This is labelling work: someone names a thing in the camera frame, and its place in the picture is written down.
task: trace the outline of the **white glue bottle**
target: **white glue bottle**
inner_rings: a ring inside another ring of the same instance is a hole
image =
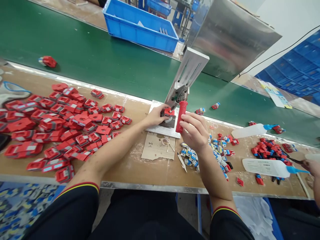
[[[263,125],[261,123],[257,123],[255,125],[252,125],[249,127],[239,128],[239,129],[233,130],[231,132],[231,134],[234,138],[262,135],[262,134],[267,133],[268,130],[272,129],[275,126],[277,126],[277,125]]]
[[[242,164],[247,172],[280,178],[290,177],[290,173],[309,173],[308,171],[299,170],[293,166],[287,166],[284,162],[279,160],[245,158],[242,160]]]

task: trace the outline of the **hand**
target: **hand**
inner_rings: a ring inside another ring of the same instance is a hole
[[[206,130],[206,121],[195,113],[182,114],[181,118],[184,120],[180,121],[180,125],[183,127],[181,133],[183,141],[197,154],[200,154],[205,148],[209,147],[208,138],[210,135]]]
[[[155,125],[159,125],[160,123],[162,123],[164,120],[168,120],[169,117],[160,117],[160,112],[162,110],[164,110],[165,108],[168,108],[169,105],[167,104],[162,104],[159,107],[155,107],[152,109],[152,111],[147,115],[147,117],[142,120],[145,128],[151,127],[151,126],[155,126]]]
[[[318,161],[303,160],[301,165],[314,177],[320,177],[320,163]]]

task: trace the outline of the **black sleeve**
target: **black sleeve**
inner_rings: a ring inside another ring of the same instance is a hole
[[[87,239],[99,207],[98,191],[94,183],[81,183],[64,190],[22,239]]]
[[[210,225],[210,240],[254,240],[249,228],[239,215],[227,207],[215,210]]]

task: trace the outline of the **yellow stripe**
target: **yellow stripe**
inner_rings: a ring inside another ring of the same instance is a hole
[[[214,216],[217,212],[219,212],[220,210],[229,210],[229,211],[235,213],[235,214],[242,220],[242,218],[241,218],[235,211],[232,211],[232,210],[229,209],[229,208],[219,208],[217,211],[215,211],[215,212],[213,213],[213,215],[212,215],[212,217],[211,217],[211,220],[213,219],[213,216]]]
[[[97,190],[98,194],[99,194],[99,189],[97,188],[97,186],[95,186],[95,185],[93,185],[93,184],[82,184],[82,185],[78,185],[78,186],[75,186],[75,187],[73,187],[73,188],[70,188],[70,189],[68,189],[67,191],[61,193],[55,200],[57,200],[60,196],[62,196],[62,195],[65,194],[66,192],[69,192],[69,191],[71,191],[72,189],[76,189],[76,188],[78,188],[78,187],[83,187],[83,186],[91,186],[91,187],[94,187],[94,188]]]

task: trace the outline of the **blue nozzle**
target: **blue nozzle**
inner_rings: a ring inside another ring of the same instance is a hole
[[[266,130],[271,130],[273,127],[275,127],[275,126],[277,126],[278,124],[275,124],[275,125],[269,125],[269,124],[267,124],[267,125],[263,125],[263,127],[264,127],[264,129],[266,129]]]
[[[297,174],[298,172],[310,173],[308,171],[303,171],[303,170],[297,169],[294,166],[287,166],[287,170],[289,173],[293,173],[293,174]]]

